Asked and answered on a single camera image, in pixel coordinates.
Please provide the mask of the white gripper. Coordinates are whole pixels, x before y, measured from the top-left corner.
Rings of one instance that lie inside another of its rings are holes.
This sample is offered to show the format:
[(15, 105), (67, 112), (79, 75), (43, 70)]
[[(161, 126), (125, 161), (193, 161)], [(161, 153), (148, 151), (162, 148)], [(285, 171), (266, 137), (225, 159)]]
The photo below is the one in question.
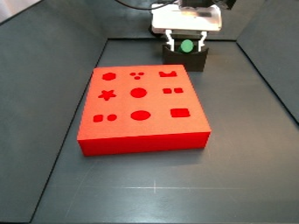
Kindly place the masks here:
[(165, 44), (170, 51), (174, 50), (172, 31), (200, 32), (197, 42), (200, 52), (208, 36), (206, 32), (217, 32), (221, 28), (220, 8), (214, 4), (208, 8), (192, 8), (180, 7), (177, 3), (173, 3), (152, 10), (152, 15), (152, 31), (153, 33), (164, 33)]

